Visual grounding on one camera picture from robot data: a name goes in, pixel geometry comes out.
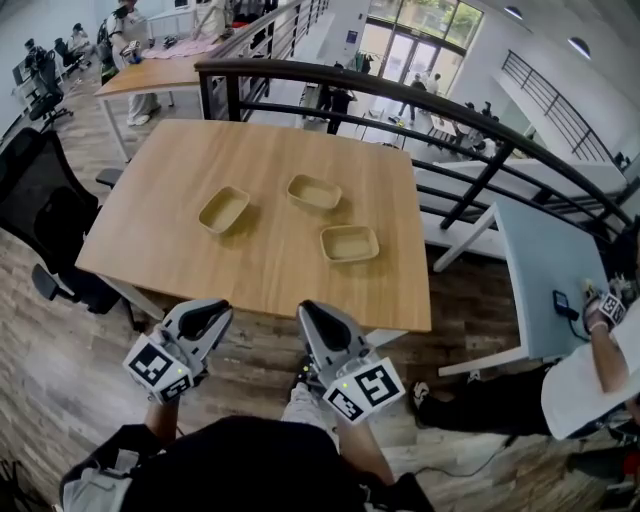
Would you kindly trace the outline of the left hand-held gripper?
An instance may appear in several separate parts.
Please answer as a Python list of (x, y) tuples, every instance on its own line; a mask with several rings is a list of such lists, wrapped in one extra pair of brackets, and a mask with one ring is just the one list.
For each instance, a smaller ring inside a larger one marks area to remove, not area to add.
[(204, 359), (222, 340), (232, 318), (233, 308), (224, 299), (182, 302), (163, 324), (139, 336), (123, 367), (153, 401), (177, 401), (204, 379)]

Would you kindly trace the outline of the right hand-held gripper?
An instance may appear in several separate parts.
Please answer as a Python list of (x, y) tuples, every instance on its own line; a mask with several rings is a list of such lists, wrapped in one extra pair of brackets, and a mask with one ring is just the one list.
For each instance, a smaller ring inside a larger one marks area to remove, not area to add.
[(312, 382), (321, 399), (348, 424), (359, 424), (405, 395), (389, 357), (366, 344), (362, 329), (347, 313), (304, 300), (296, 311)]

